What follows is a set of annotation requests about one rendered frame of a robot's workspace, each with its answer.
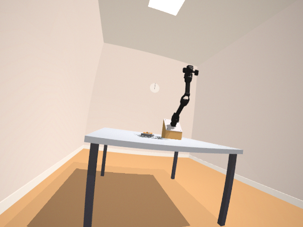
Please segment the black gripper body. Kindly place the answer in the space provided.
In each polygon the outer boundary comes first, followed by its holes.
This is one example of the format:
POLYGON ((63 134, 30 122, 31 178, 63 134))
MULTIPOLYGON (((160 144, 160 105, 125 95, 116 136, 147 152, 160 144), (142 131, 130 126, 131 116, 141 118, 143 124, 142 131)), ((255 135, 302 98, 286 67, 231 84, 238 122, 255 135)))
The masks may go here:
MULTIPOLYGON (((186 68, 183 68, 183 73, 186 73, 186 71, 187 71, 187 69, 186 69, 186 68)), ((192 71, 191 74, 192 74, 192 73, 194 73, 194 75, 197 76, 198 73, 199 73, 199 70, 192 71)))

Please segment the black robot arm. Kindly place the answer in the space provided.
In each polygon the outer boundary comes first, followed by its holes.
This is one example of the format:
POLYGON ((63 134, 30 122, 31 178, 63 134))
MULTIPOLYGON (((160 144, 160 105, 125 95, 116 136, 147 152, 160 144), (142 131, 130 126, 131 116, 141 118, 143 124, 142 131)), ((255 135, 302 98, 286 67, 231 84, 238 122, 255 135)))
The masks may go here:
POLYGON ((189 96, 190 96, 190 82, 192 81, 192 74, 191 72, 193 71, 193 66, 192 65, 188 65, 187 66, 187 71, 184 75, 184 79, 185 79, 185 94, 181 97, 180 99, 180 105, 178 107, 178 110, 176 113, 173 114, 172 118, 171 118, 171 126, 172 127, 176 127, 176 124, 179 122, 179 114, 181 113, 182 109, 184 108, 184 106, 186 106, 189 102, 189 96), (188 99, 184 99, 185 96, 188 96, 188 99))

